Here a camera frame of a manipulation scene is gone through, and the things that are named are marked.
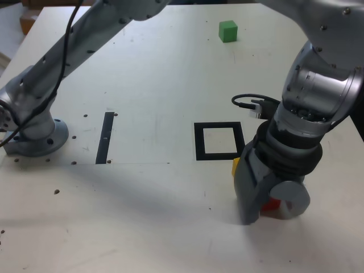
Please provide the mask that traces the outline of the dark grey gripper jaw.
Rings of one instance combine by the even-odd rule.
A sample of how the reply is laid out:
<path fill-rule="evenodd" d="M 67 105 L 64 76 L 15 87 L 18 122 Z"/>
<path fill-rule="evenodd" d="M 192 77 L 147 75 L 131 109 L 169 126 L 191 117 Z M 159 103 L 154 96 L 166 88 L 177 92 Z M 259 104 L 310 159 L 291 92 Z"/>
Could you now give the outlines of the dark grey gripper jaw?
<path fill-rule="evenodd" d="M 256 155 L 253 142 L 244 147 L 233 177 L 241 222 L 243 225 L 253 224 L 263 205 L 269 201 L 274 179 L 272 171 Z"/>

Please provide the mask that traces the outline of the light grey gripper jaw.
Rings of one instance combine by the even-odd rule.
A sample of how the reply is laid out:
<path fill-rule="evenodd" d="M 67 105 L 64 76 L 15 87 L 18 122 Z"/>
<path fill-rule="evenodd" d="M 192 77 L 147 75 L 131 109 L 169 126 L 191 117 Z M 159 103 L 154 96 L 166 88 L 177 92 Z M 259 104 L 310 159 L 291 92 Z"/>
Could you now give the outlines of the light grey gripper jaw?
<path fill-rule="evenodd" d="M 310 205 L 311 198 L 306 187 L 296 181 L 284 181 L 270 190 L 270 197 L 280 201 L 273 215 L 289 220 L 302 215 Z"/>

